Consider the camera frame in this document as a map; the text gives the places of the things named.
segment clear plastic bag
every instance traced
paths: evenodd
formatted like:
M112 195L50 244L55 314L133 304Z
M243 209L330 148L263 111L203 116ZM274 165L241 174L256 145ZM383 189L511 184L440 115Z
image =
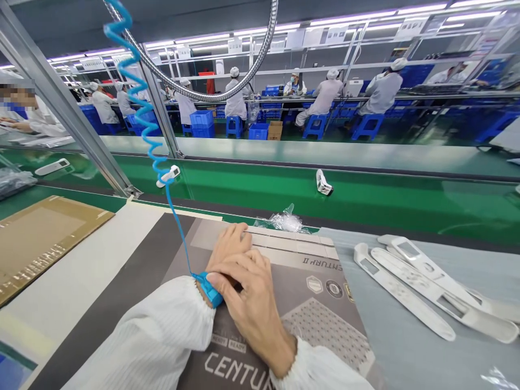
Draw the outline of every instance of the clear plastic bag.
M310 231L303 226L300 217L293 214L294 203L291 203L282 214L273 214L271 218L257 218L254 226L260 228L274 228L292 233L311 234Z

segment flexible metal tube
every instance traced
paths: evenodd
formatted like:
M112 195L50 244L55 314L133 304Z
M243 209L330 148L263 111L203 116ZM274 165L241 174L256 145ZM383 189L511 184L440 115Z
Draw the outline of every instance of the flexible metal tube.
M116 9L106 1L104 1L105 5L108 8L108 11L110 12L110 15L112 18L118 22L121 20L121 16L116 11ZM258 53L258 58L254 62L253 66L247 74L244 76L240 82L231 88L229 91L217 94L217 95L209 95L209 94L203 94L200 92L196 92L190 89L187 89L183 87L180 84L177 84L173 82L171 78L166 76L148 57L148 55L145 53L143 48L139 46L137 41L134 39L130 31L128 29L125 29L123 32L124 37L128 40L128 42L137 48L139 53L141 54L141 61L144 65L148 66L149 69L152 71L152 73L157 76L165 85L167 85L170 88L173 88L176 92L182 93L183 95L188 96L189 98L200 100L200 101L207 101L207 102L216 102L216 101L223 101L226 100L237 93L239 93L244 87L246 87L249 83L249 81L254 77L258 69L260 68L260 65L262 64L267 51L269 50L271 46L272 37L275 33L275 27L276 27L276 17L278 15L278 0L271 0L271 14L269 15L269 25L267 28L267 32L265 33L264 42L262 43L262 47L260 49L260 52ZM254 50L254 43L250 43L250 50Z

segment cardboard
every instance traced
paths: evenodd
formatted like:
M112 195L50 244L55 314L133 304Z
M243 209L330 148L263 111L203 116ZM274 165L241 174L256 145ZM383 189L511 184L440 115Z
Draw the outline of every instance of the cardboard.
M282 128L283 122L271 121L271 123L269 123L269 132L267 134L267 139L272 141L280 141L282 138Z
M0 221L0 307L113 216L52 196Z

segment wire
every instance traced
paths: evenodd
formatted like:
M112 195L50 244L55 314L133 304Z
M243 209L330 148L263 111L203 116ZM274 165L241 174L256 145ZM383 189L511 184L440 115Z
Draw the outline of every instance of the wire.
M148 89L148 84L145 80L142 80L132 73L128 72L126 70L127 67L138 63L141 60L141 55L139 54L139 51L133 47L130 43L128 43L125 39L123 39L120 34L125 29L130 29L132 27L133 21L132 17L130 16L130 13L126 10L126 8L118 1L118 0L106 0L107 3L112 5L121 15L121 21L114 22L114 23L108 23L103 26L103 31L107 38L111 39L112 41L120 44L121 46L124 46L125 48L129 49L132 52L132 57L128 58L126 60L121 61L118 64L118 70L121 72L121 75L125 76L127 80L135 81L138 85L136 87L132 87L128 90L128 98L139 105L142 105L141 108L135 113L135 119L137 123L146 126L146 128L142 131L142 139L150 145L150 148L148 149L148 157L150 157L153 160L152 168L155 172L157 172L157 180L161 183L163 183L166 186L166 198L168 199L168 205L172 209L173 216L175 218L175 221L177 222L177 226L179 227L180 235L183 239L184 243L184 250L186 251L186 261L188 262L188 270L190 271L190 274L197 280L199 280L201 277L199 275L194 274L191 271L190 268L190 260L188 258L188 247L186 245L186 239L184 237L183 228L180 225L179 217L177 216L177 213L175 212L175 209L172 204L172 198L170 196L170 184L172 184L175 179L170 178L167 181L163 181L163 176L170 172L170 170L165 169L162 170L158 167L159 163L163 163L164 161L167 161L166 157L161 157L153 154L153 151L155 148L160 147L163 145L162 142L156 142L152 141L150 138L148 138L148 134L154 130L157 130L159 126L156 123L148 122L141 117L150 112L153 111L153 106L148 103L147 101L140 100L137 98L137 93L141 92L143 90Z

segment blue anti-static wrist strap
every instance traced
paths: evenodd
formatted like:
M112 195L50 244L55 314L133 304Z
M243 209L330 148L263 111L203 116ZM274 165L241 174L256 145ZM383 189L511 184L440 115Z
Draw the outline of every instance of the blue anti-static wrist strap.
M128 72L126 70L127 67L138 63L141 60L141 55L139 54L138 50L133 47L131 44L129 44L125 39L121 37L121 34L125 29L130 29L132 27L132 17L130 16L130 13L126 10L126 8L118 1L118 0L106 0L110 5L112 5L121 15L121 21L114 22L114 23L108 23L105 24L103 30L105 32L105 35L111 39L112 41L120 44L121 46L124 46L125 48L129 49L132 52L132 57L127 58L123 61L121 61L118 64L118 69L121 75L126 77L127 80L135 81L137 84L136 87L131 88L128 90L128 98L139 105L142 105L142 108L140 108L136 114L135 119L137 123L139 123L142 126L145 126L146 128L142 131L142 139L150 145L150 149L148 150L148 157L150 157L153 160L153 170L157 173L157 180L161 183L163 183L166 187L166 198L168 199L168 205L170 205L170 208L172 209L173 216L175 218L175 221L177 222L177 226L179 227L180 235L183 239L184 243L184 250L186 251L186 260L188 262L188 270L190 271L191 276L193 276L196 280L199 281L200 286L202 287L202 290L204 293L206 293L208 299L213 304L213 307L216 308L222 303L222 295L218 293L217 290L213 288L210 282L206 280L206 272L203 272L200 275L194 274L191 271L190 267L190 259L188 258L188 248L186 245L186 239L184 238L184 232L183 228L180 225L179 217L177 216L177 213L175 212L175 208L172 204L172 198L170 196L170 184L174 182L174 178L170 178L167 181L163 181L162 177L168 173L169 169L159 169L157 166L159 163L163 163L164 161L167 161L167 158L164 156L157 156L153 154L153 151L155 148L160 147L163 145L162 142L157 142L154 140L151 140L148 138L149 132L152 132L159 128L159 126L156 123L148 122L142 118L142 116L150 111L153 111L153 106L148 103L147 101L140 100L137 98L137 93L143 90L148 89L148 84L145 80L140 79L136 77L134 74Z

